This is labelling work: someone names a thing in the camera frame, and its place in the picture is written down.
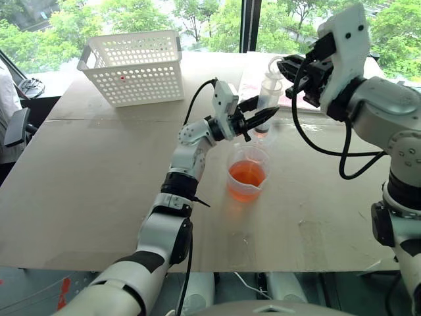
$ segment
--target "orange liquid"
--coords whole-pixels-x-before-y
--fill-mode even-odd
[[[238,161],[229,169],[230,175],[238,182],[259,186],[266,178],[263,169],[256,163],[248,160]],[[228,185],[228,191],[234,199],[241,202],[249,202],[256,199],[260,192],[255,194],[242,194]]]

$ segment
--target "white plastic basket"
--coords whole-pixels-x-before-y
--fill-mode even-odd
[[[115,107],[184,98],[176,31],[137,32],[89,38],[78,63]]]

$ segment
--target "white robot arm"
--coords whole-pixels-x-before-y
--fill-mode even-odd
[[[232,140],[264,123],[278,110],[267,108],[245,119],[256,109],[257,97],[237,104],[235,88],[212,81],[215,117],[187,124],[178,133],[178,146],[161,192],[155,198],[137,238],[132,255],[105,269],[56,316],[148,315],[171,265],[189,252],[193,224],[190,215],[197,185],[205,169],[207,151],[220,140]]]
[[[320,39],[305,59],[288,56],[278,66],[295,82],[288,96],[304,90],[306,101],[390,155],[383,200],[372,206],[373,233],[393,248],[412,312],[421,315],[421,95],[382,78],[364,78],[367,29],[363,6],[352,6],[319,27]]]
[[[363,77],[369,50],[367,29],[364,9],[355,5],[320,27],[320,39],[305,59],[288,56],[278,66],[294,82],[287,96],[294,100],[297,92],[304,90],[306,101],[321,106],[330,117],[345,121],[347,128],[352,126],[363,140],[391,156],[383,200],[372,206],[373,232],[381,244],[392,247],[396,253],[412,297],[413,313],[421,315],[421,97],[413,90],[381,78]],[[200,201],[195,193],[207,151],[217,141],[231,140],[240,134],[248,140],[247,131],[265,122],[278,109],[262,110],[246,120],[243,112],[255,109],[257,98],[238,105],[236,92],[230,85],[218,80],[212,84],[215,117],[185,125],[180,130],[170,170],[141,226],[136,251],[113,263],[56,316],[149,314],[167,270],[182,262],[189,251],[193,228],[189,217],[193,202]],[[248,315],[244,310],[247,308],[252,314],[256,311],[296,315],[335,313],[311,305],[262,302],[245,303],[243,309],[225,305],[202,314],[232,315],[232,308],[236,315]]]

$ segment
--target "black chair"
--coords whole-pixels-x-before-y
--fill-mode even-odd
[[[37,128],[28,122],[30,111],[29,108],[24,108],[13,113],[6,129],[5,147],[13,147],[23,142],[28,143],[37,132]],[[6,179],[14,164],[5,163],[0,165],[0,185]]]

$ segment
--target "green foliage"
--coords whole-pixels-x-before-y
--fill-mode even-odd
[[[0,20],[11,21],[14,13],[22,12],[23,9],[18,0],[0,0]]]
[[[60,11],[53,13],[49,21],[61,41],[82,50],[88,38],[101,33],[102,18],[86,5],[86,0],[59,0],[59,6]]]
[[[185,33],[199,42],[203,23],[211,21],[212,14],[218,10],[218,0],[174,0],[174,4],[174,16],[183,19]]]
[[[74,45],[62,41],[52,30],[21,32],[6,20],[0,20],[0,47],[28,73],[58,70],[62,63],[80,54]]]
[[[152,0],[106,0],[101,5],[101,12],[114,33],[173,28],[171,21],[155,8]]]
[[[395,0],[372,21],[373,50],[388,76],[421,74],[421,5],[419,0]]]
[[[305,52],[317,36],[311,20],[327,17],[357,0],[266,0],[260,10],[257,50],[268,53]],[[59,12],[51,15],[44,32],[22,32],[10,17],[23,12],[19,0],[0,0],[0,48],[24,71],[58,70],[78,58],[86,40],[112,32],[137,32],[174,28],[154,0],[104,0],[100,6],[87,0],[58,0]],[[363,0],[368,6],[383,3]],[[239,51],[241,0],[174,0],[174,15],[196,43],[191,48]],[[419,78],[421,74],[421,5],[419,0],[394,0],[371,21],[373,49],[388,76]]]
[[[266,53],[295,53],[299,45],[287,33],[293,21],[286,15],[287,7],[277,3],[262,3],[260,9],[257,51]]]
[[[293,21],[286,15],[286,6],[277,3],[262,3],[260,9],[257,51],[267,53],[296,52],[296,44],[286,32],[285,27]],[[239,51],[241,0],[227,0],[218,11],[211,16],[212,37],[203,38],[202,42],[210,51]]]
[[[212,36],[202,42],[210,51],[237,53],[239,51],[239,24],[241,0],[226,0],[210,17]]]

